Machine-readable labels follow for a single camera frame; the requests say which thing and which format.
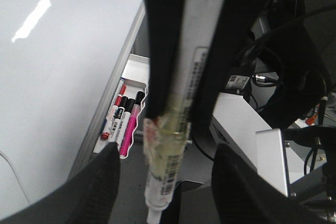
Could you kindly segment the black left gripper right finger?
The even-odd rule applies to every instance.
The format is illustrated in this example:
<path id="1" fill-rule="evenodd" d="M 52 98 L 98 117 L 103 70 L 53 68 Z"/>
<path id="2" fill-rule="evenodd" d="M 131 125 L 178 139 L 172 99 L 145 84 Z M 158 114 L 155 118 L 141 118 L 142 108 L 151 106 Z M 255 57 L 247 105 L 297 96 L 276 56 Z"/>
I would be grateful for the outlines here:
<path id="1" fill-rule="evenodd" d="M 326 223 L 273 188 L 226 144 L 217 146 L 211 187 L 221 223 Z"/>

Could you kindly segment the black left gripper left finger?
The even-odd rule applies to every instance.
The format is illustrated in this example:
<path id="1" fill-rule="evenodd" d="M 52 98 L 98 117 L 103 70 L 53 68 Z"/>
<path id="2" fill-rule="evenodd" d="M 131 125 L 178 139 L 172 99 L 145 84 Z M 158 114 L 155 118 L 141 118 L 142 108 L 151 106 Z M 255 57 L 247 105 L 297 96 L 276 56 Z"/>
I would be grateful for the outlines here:
<path id="1" fill-rule="evenodd" d="M 109 143 L 72 179 L 1 223 L 108 223 L 119 180 L 119 152 Z"/>

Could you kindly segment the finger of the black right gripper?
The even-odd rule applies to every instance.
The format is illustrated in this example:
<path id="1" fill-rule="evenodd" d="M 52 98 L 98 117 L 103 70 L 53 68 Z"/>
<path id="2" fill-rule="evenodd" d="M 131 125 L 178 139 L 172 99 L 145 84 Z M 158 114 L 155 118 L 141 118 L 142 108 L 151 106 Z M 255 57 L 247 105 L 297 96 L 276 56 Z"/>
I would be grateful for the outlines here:
<path id="1" fill-rule="evenodd" d="M 176 49 L 179 42 L 184 0 L 144 0 L 148 19 L 150 78 L 146 118 L 155 119 L 165 108 Z"/>
<path id="2" fill-rule="evenodd" d="M 222 82 L 248 32 L 269 0 L 225 0 L 191 111 L 193 124 L 209 124 Z"/>

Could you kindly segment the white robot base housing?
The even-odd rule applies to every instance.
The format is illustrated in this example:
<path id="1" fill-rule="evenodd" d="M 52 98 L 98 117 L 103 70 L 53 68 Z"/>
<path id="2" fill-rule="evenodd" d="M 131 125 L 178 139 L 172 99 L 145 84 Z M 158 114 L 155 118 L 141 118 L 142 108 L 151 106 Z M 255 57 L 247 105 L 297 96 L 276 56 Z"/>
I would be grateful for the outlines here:
<path id="1" fill-rule="evenodd" d="M 272 129 L 239 95 L 220 93 L 210 123 L 193 126 L 191 135 L 213 155 L 227 144 L 265 181 L 287 197 L 308 200 L 326 195 L 322 169 L 303 174 L 303 159 L 285 144 L 285 134 Z"/>

